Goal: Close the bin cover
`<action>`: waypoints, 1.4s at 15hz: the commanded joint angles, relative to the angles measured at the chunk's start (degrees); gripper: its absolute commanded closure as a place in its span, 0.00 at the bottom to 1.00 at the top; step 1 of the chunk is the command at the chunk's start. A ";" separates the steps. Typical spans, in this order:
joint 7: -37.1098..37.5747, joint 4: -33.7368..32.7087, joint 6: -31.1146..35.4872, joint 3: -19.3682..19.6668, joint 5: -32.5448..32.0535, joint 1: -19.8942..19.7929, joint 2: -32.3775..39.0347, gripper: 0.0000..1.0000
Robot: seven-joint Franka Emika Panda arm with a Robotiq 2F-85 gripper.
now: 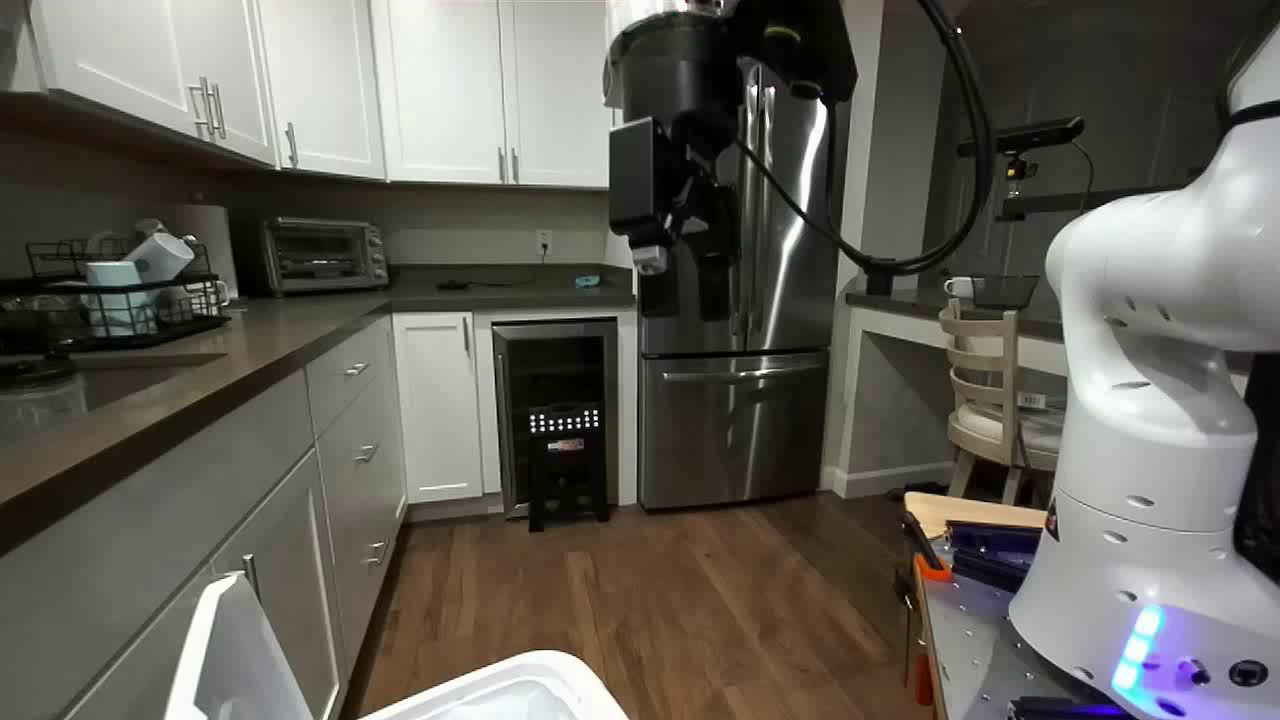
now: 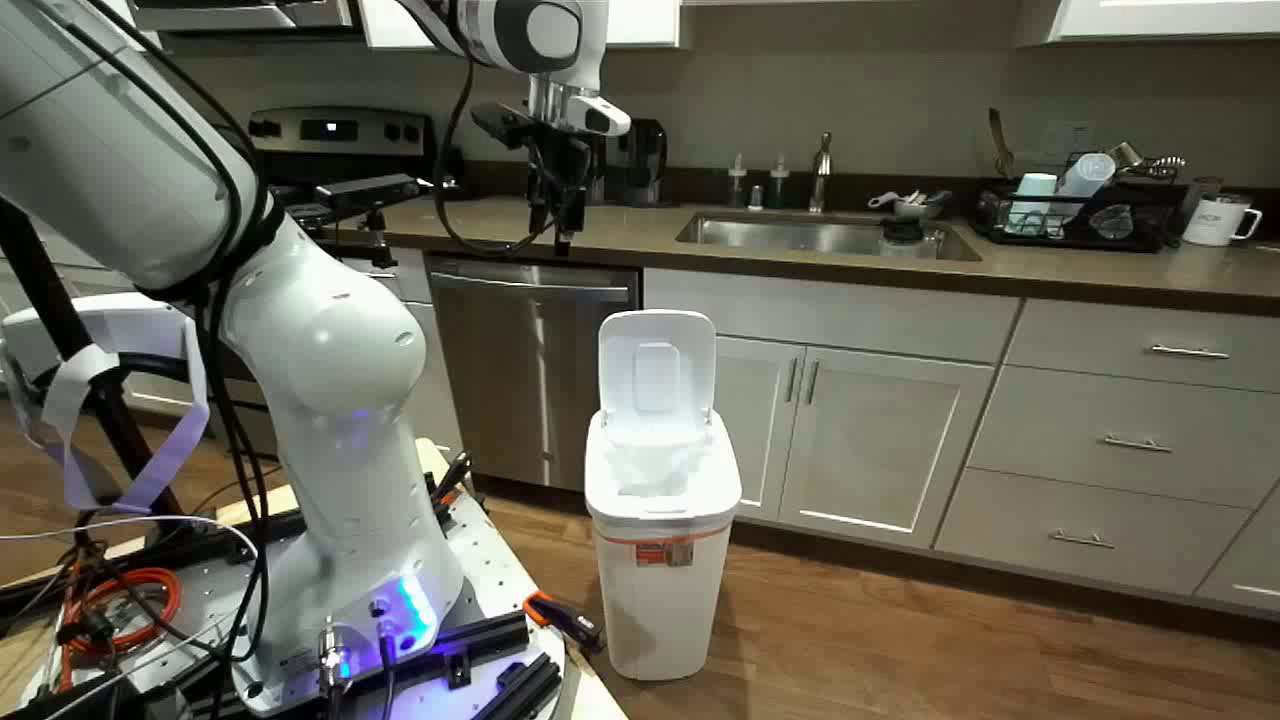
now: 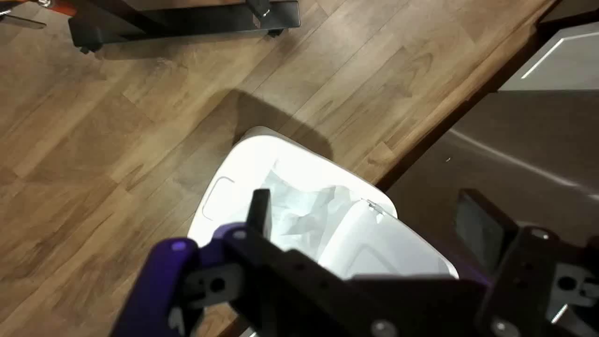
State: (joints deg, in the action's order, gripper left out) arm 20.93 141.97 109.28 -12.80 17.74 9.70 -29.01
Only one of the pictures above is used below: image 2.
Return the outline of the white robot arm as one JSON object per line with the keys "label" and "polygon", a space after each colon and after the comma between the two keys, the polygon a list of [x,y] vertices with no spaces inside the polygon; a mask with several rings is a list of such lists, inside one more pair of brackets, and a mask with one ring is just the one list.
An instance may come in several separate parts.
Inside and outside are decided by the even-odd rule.
{"label": "white robot arm", "polygon": [[304,531],[269,560],[242,705],[314,700],[328,627],[354,680],[382,620],[431,649],[465,569],[405,420],[416,316],[328,257],[94,0],[0,0],[0,198],[142,294],[205,306],[269,401]]}

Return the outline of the robot base mounting table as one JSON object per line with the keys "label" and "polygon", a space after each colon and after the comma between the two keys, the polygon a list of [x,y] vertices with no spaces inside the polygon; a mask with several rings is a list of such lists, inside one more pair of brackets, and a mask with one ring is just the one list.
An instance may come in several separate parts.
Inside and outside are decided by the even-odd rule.
{"label": "robot base mounting table", "polygon": [[569,653],[569,637],[534,623],[523,599],[534,579],[514,560],[470,486],[446,496],[446,518],[428,522],[428,555],[394,562],[372,590],[321,608],[301,577],[283,577],[283,551],[297,536],[269,545],[269,588],[238,612],[249,571],[257,569],[249,531],[226,515],[187,515],[187,528],[210,545],[207,560],[161,560],[142,540],[114,545],[108,560],[165,562],[179,582],[170,627],[140,649],[123,649],[111,670],[91,666],[83,685],[94,705],[111,689],[177,685],[199,658],[223,649],[251,649],[231,666],[231,689],[251,715],[323,707],[321,657],[340,657],[349,685],[344,712],[376,720],[382,685],[381,640],[394,640],[392,720],[477,720],[500,697],[512,663],[548,658],[552,697],[526,720],[628,720],[587,658]]}

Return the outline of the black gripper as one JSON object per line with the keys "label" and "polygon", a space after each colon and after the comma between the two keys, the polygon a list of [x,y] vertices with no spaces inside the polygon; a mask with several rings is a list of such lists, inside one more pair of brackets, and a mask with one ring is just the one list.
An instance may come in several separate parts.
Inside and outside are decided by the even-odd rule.
{"label": "black gripper", "polygon": [[591,142],[581,130],[562,130],[552,123],[534,123],[526,141],[526,159],[531,159],[531,188],[538,198],[531,198],[531,219],[526,232],[543,235],[552,225],[548,203],[562,203],[556,213],[556,251],[569,257],[570,235],[575,235],[575,198],[587,188],[591,177]]}

